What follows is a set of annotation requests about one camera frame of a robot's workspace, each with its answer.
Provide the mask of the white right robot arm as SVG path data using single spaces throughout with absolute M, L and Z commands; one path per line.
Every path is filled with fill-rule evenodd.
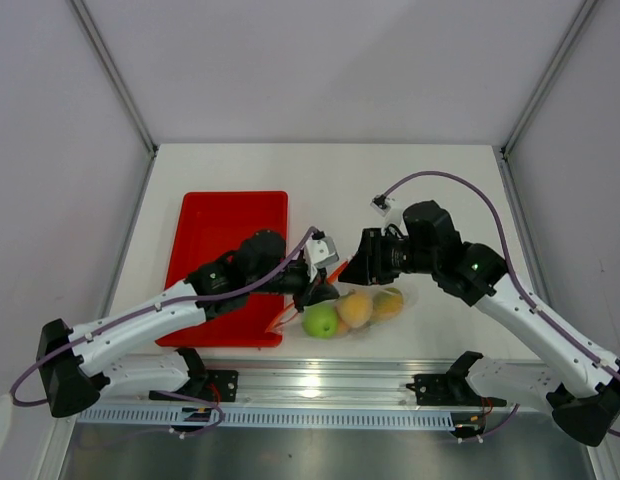
M 465 242 L 434 201 L 402 213 L 406 227 L 366 228 L 339 274 L 342 283 L 381 286 L 402 274 L 427 274 L 446 294 L 491 317 L 543 362 L 537 370 L 467 351 L 446 373 L 458 403 L 496 398 L 552 417 L 572 439 L 595 447 L 620 415 L 620 357 L 596 346 L 539 300 L 490 247 Z

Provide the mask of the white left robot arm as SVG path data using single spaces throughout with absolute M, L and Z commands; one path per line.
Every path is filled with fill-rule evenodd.
M 289 296 L 297 311 L 335 299 L 327 269 L 338 259 L 332 238 L 321 231 L 309 231 L 288 251 L 280 234 L 262 230 L 123 314 L 75 327 L 53 320 L 41 330 L 36 357 L 44 402 L 53 417 L 64 418 L 106 397 L 197 399 L 208 373 L 193 350 L 153 359 L 132 351 L 238 311 L 253 295 Z

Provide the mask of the orange fruit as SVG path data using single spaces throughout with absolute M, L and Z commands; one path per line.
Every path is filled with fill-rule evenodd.
M 366 293 L 351 292 L 337 301 L 336 310 L 341 320 L 350 328 L 360 328 L 371 319 L 372 298 Z

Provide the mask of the clear zip top bag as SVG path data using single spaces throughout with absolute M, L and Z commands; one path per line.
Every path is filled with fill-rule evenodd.
M 417 288 L 405 281 L 364 287 L 341 284 L 338 275 L 351 259 L 349 256 L 328 277 L 328 283 L 337 288 L 337 299 L 306 307 L 303 312 L 290 303 L 270 321 L 265 332 L 283 337 L 304 335 L 316 340 L 363 336 L 394 321 L 416 304 Z

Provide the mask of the green apple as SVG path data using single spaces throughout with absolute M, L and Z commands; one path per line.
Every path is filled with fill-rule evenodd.
M 328 339 L 338 330 L 339 317 L 331 304 L 319 304 L 305 310 L 302 319 L 304 332 L 313 338 Z

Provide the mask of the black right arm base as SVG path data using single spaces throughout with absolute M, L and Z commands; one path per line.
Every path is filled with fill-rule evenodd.
M 507 402 L 497 397 L 480 397 L 469 386 L 466 377 L 470 368 L 483 355 L 478 352 L 464 352 L 445 373 L 416 374 L 405 388 L 414 393 L 419 406 L 480 407 L 488 405 L 505 407 Z

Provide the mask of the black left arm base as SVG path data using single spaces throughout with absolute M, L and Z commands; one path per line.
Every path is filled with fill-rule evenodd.
M 163 356 L 159 371 L 152 379 L 151 400 L 174 400 L 168 392 L 215 403 L 236 400 L 239 373 L 208 368 L 193 348 L 179 348 Z

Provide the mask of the pink peach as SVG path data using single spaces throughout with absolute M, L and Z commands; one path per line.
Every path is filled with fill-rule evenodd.
M 343 322 L 342 320 L 340 320 L 338 322 L 335 335 L 336 336 L 342 336 L 342 335 L 347 334 L 349 331 L 350 331 L 349 325 L 347 323 Z

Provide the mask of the yellow green mango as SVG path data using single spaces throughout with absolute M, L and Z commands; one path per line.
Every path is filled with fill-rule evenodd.
M 374 322 L 391 320 L 404 309 L 404 295 L 394 287 L 379 290 L 374 294 L 372 302 L 371 320 Z

